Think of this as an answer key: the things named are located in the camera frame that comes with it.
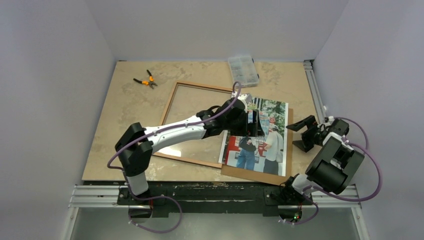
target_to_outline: man in photo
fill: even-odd
[[[269,133],[265,144],[264,149],[266,150],[266,157],[263,172],[278,175],[279,162],[283,161],[283,159],[278,158],[282,156],[279,152],[283,151],[284,139],[279,133],[279,127],[277,125],[269,125]]]
[[[255,151],[256,146],[253,144],[250,137],[244,137],[241,139],[238,146],[241,148],[240,154],[238,155],[237,168],[252,170],[255,168]]]

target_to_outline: white wall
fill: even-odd
[[[375,240],[424,234],[423,13],[418,0],[350,0],[313,64],[330,114],[363,124],[381,164],[383,189],[362,204]],[[363,197],[376,187],[367,162],[357,176]]]
[[[115,60],[83,0],[2,0],[0,32],[0,238],[57,240]]]
[[[348,0],[86,0],[120,60],[314,59]]]

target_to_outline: orange-handled pliers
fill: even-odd
[[[135,78],[133,78],[133,80],[136,81],[139,84],[144,84],[146,86],[150,86],[151,89],[154,89],[153,85],[157,86],[157,84],[155,83],[155,79],[153,78],[152,73],[150,73],[150,71],[148,69],[147,69],[147,73],[149,75],[148,81],[140,81],[140,80],[135,79]]]

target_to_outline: photograph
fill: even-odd
[[[261,173],[286,176],[286,147],[289,105],[285,102],[254,97],[248,110],[259,111],[264,136],[232,136],[226,132],[220,163]]]

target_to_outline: man in blue jeans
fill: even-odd
[[[240,154],[238,155],[237,168],[252,170],[255,168],[255,151],[256,146],[253,145],[250,137],[243,138],[238,146],[241,148]]]

